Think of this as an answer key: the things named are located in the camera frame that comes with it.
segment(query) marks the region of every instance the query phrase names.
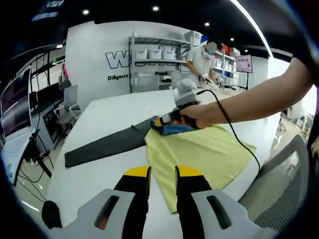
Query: computer monitor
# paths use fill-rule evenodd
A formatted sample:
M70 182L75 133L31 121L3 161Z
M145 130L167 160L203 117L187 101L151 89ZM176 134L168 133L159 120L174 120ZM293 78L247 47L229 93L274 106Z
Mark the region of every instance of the computer monitor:
M1 124L6 138L32 129L28 100L29 78L30 68L10 82L2 93Z

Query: white wall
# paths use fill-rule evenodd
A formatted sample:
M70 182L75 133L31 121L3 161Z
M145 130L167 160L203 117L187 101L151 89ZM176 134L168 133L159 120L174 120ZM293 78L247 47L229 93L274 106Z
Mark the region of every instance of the white wall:
M282 75L289 67L289 62L270 58L268 59L268 79Z
M129 73L128 57L124 58L123 55L128 54L129 36L133 32L138 35L184 39L183 35L188 31L176 26L140 21L97 25L87 22L70 28L66 40L66 68L71 83L78 85L81 109L85 109L92 100L130 93L128 78L108 80L108 76Z
M249 73L248 88L268 79L268 59L252 56L253 73ZM239 85L246 86L247 73L239 73Z
M304 110L311 114L315 115L316 106L317 106L317 87L313 85L305 97L301 100L301 106Z

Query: black ceiling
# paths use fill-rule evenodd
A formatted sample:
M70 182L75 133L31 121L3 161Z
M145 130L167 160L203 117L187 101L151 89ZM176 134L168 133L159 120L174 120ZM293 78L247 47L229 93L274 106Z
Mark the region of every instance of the black ceiling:
M294 21L271 0L239 0L254 18L263 31L271 48L294 53L302 34ZM152 11L152 6L160 7L158 12ZM59 7L47 8L47 1L32 1L19 3L19 9L12 4L15 19L7 24L7 47L2 54L2 60L7 60L23 51L28 51L44 45L60 44L65 39L69 27L94 20L96 24L111 21L140 20L166 23L170 25L196 30L208 36L215 36L232 47L244 52L247 46L264 46L259 35L246 17L231 3L230 0L149 0L149 1L105 1L105 0L65 0ZM84 16L83 9L89 9L90 14ZM58 16L30 22L39 12L57 11ZM8 22L7 17L1 17L2 22ZM9 64L2 64L1 79L7 81L21 66L35 54L47 48L38 48L22 54ZM268 57L265 50L249 48L249 54ZM276 57L289 60L282 54Z

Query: black cable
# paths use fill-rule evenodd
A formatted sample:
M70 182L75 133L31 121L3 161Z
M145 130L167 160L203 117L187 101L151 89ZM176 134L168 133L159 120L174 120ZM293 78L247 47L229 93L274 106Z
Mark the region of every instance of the black cable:
M225 111L225 109L223 108L223 106L221 105L221 103L219 102L219 100L218 100L217 96L215 95L215 93L214 93L212 90L203 90L203 91L198 92L197 95L203 94L203 93L206 92L206 91L212 93L213 96L216 98L217 104L218 104L218 106L220 107L220 110L223 112L223 114L224 114L224 116L225 116L225 118L226 118L226 120L227 120L229 126L231 127L231 129L232 129L232 131L233 131L233 133L234 133L234 135L235 135L237 141L238 141L245 149L247 149L247 150L253 155L253 157L255 158L255 160L256 160L256 162L257 162L257 164L258 164L258 172L259 172L259 171L260 171L260 163L259 163L257 157L256 157L255 154L254 154L248 147L246 147L246 146L239 140L239 138L237 137L237 134L236 134L236 132L235 132L235 130L234 130L234 128L233 128L233 125L232 125L231 122L230 122L229 116L228 116L228 114L226 113L226 111Z
M38 70L38 59L36 59L35 61L35 71L37 72ZM37 85L38 85L38 92L40 90L40 86L39 86L39 79L38 79L38 73L36 74L36 82L37 82ZM38 111L38 123L36 125L36 131L38 130L39 128L39 123L40 123L40 109L39 109L39 101L38 101L38 107L36 109Z
M18 179L17 179L17 181L21 184L21 186L22 186L23 188L25 188L26 190L28 190L29 193L31 193L35 198L37 198L38 200L40 200L41 202L44 203L44 201L43 201L42 199L40 199L40 198L38 198L36 195L34 195L34 194L33 194L27 187L25 187Z
M21 171L21 173L22 173L25 177L28 177L28 176L26 176L26 174L22 171L22 169L20 169L20 171ZM26 179L26 180L29 180L31 183L37 183L38 181L40 181L40 179L41 179L43 173L44 173L44 170L42 170L42 173L41 173L40 177L39 177L37 180L35 180L35 181L32 181L29 177L28 177L29 179L27 179L27 178L25 178L25 177L23 177L23 176L21 176L21 175L18 175L18 176L20 176L21 178L24 178L24 179Z
M45 54L43 55L42 66L44 66L44 57L45 57ZM46 86L48 87L49 86L48 75L47 75L47 73L45 71L44 71L44 73L45 73L45 76L46 76Z
M31 179L30 179L28 176L26 176L25 174L24 174L24 176L28 178L27 180L31 183L31 185L33 186L33 188L35 188L36 191L38 191L38 193L41 195L41 197L42 197L44 200L46 200L46 198L41 194L40 190L38 190L38 189L34 186L34 184L31 182Z
M44 145L44 143L43 143L42 138L41 138L38 134L36 134L36 136L39 137L39 139L41 140L41 143L42 143L42 145L43 145L43 147L44 147L44 150L45 150L45 152L46 152L46 154L48 155L48 158L49 158L49 160L50 160L51 166L52 166L52 168L54 169L53 163L52 163L51 158L50 158L50 155L49 155L49 152L48 152L48 150L46 149L46 147L45 147L45 145Z

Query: white table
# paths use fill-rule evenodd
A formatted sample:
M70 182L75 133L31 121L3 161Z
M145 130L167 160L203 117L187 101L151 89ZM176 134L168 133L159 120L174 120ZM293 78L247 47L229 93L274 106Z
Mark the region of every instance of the white table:
M217 94L219 99L226 95ZM203 103L215 101L210 93L200 95ZM47 199L59 209L62 225L77 217L78 209L105 188L113 189L123 173L133 167L147 165L146 146L66 169L64 154L97 139L138 124L154 115L162 115L175 107L171 91L129 94L96 100L86 108L66 139L55 162ZM265 119L234 123L239 138L257 147L256 156L263 165L278 126L280 114ZM245 169L224 188L238 200L258 172L252 158ZM149 212L143 238L182 238L178 215L171 215L154 176L151 177Z

